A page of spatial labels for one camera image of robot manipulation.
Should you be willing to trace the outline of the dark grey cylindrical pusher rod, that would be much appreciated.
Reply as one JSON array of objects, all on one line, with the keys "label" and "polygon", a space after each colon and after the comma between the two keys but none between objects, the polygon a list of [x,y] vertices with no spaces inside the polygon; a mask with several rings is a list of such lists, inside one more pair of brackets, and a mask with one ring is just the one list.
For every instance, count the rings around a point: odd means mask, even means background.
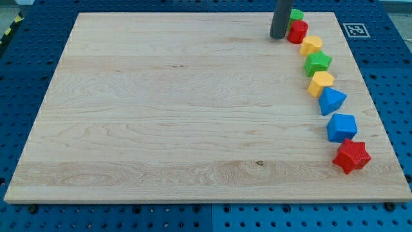
[{"label": "dark grey cylindrical pusher rod", "polygon": [[269,35],[273,39],[283,39],[290,19],[294,0],[277,0]]}]

